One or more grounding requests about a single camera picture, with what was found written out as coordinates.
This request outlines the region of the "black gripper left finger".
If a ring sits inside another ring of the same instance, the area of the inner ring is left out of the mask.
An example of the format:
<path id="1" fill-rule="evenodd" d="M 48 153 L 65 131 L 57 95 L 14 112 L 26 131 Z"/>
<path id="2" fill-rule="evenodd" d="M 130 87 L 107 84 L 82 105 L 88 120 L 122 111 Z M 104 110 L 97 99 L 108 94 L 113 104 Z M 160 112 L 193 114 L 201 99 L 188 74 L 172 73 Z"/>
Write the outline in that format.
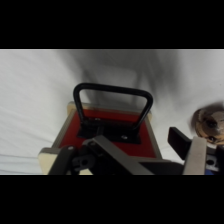
<path id="1" fill-rule="evenodd" d="M 80 148 L 62 147 L 48 174 L 79 175 L 83 170 L 93 175 L 152 175 L 102 135 L 85 140 Z"/>

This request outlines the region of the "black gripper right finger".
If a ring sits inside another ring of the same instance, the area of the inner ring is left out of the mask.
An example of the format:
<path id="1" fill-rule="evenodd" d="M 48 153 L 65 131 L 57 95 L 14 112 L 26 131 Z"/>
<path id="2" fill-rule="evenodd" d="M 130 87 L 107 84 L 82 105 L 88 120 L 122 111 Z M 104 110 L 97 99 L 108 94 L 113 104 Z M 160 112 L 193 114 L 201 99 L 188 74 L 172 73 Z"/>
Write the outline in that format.
<path id="1" fill-rule="evenodd" d="M 184 161 L 183 175 L 203 175 L 207 156 L 207 141 L 201 137 L 189 139 L 180 130 L 170 127 L 168 143 Z"/>

